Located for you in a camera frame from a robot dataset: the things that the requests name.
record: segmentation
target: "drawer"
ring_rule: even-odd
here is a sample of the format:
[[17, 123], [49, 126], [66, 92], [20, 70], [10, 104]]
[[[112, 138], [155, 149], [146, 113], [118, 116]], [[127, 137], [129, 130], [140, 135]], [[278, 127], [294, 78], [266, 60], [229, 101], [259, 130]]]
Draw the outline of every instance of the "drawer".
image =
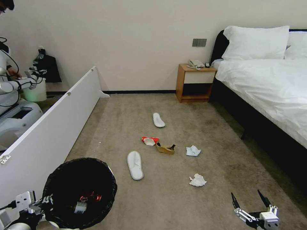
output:
[[212, 83], [214, 79], [214, 74], [214, 71], [186, 72], [185, 84]]

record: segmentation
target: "baseboard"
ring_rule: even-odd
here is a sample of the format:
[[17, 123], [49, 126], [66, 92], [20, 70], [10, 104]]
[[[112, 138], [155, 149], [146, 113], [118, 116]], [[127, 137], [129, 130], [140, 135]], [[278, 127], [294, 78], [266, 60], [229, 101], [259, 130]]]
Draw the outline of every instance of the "baseboard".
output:
[[115, 91], [103, 91], [106, 94], [149, 94], [149, 93], [176, 93], [176, 90], [115, 90]]
[[67, 91], [49, 91], [47, 95], [64, 95]]

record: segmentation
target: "black trash bag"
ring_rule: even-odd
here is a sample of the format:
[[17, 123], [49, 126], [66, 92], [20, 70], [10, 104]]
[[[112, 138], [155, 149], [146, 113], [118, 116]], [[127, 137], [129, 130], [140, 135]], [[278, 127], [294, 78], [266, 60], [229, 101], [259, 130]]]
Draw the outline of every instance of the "black trash bag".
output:
[[[53, 209], [44, 210], [47, 221], [59, 228], [85, 229], [100, 223], [112, 208], [117, 184], [108, 165], [95, 158], [80, 158], [60, 165], [49, 175], [43, 197], [53, 194]], [[75, 205], [86, 194], [98, 194], [99, 202], [88, 203], [83, 214]]]
[[47, 70], [47, 73], [44, 75], [46, 82], [62, 82], [55, 57], [47, 55], [45, 49], [39, 49], [38, 53], [38, 56], [33, 61], [33, 66], [38, 71]]

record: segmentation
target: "black bed frame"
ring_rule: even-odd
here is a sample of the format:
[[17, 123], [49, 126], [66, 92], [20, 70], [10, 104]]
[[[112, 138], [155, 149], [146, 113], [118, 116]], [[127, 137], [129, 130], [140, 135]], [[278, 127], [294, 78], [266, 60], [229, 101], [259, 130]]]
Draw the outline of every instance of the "black bed frame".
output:
[[[307, 31], [307, 29], [290, 29], [290, 31]], [[210, 63], [222, 58], [229, 45], [223, 32], [222, 30], [216, 38]], [[246, 136], [253, 137], [283, 171], [307, 193], [305, 147], [217, 79], [214, 80], [210, 97], [210, 102], [214, 101], [221, 103], [244, 128], [241, 139], [244, 140]]]

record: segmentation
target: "telephone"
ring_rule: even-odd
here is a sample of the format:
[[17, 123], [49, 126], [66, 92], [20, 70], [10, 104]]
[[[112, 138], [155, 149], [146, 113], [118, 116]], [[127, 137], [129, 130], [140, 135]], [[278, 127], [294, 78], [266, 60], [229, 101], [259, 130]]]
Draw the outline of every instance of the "telephone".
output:
[[187, 67], [200, 70], [201, 68], [205, 67], [205, 65], [199, 60], [191, 60], [189, 59]]

